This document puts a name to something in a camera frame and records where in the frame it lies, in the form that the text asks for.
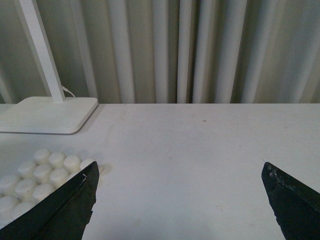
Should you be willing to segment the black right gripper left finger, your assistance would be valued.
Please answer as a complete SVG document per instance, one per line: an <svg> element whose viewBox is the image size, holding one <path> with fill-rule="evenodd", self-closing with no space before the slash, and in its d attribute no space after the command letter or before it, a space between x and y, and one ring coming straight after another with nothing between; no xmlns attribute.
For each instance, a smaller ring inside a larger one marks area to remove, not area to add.
<svg viewBox="0 0 320 240"><path fill-rule="evenodd" d="M96 161L1 229L2 240L80 240L90 222L99 182Z"/></svg>

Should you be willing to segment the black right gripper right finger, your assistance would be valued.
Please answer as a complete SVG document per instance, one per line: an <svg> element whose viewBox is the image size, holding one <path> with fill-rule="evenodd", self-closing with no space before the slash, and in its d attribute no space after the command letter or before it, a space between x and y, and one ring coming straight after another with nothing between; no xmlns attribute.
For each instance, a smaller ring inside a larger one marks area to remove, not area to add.
<svg viewBox="0 0 320 240"><path fill-rule="evenodd" d="M269 204L286 240L320 238L320 193L265 162L261 178Z"/></svg>

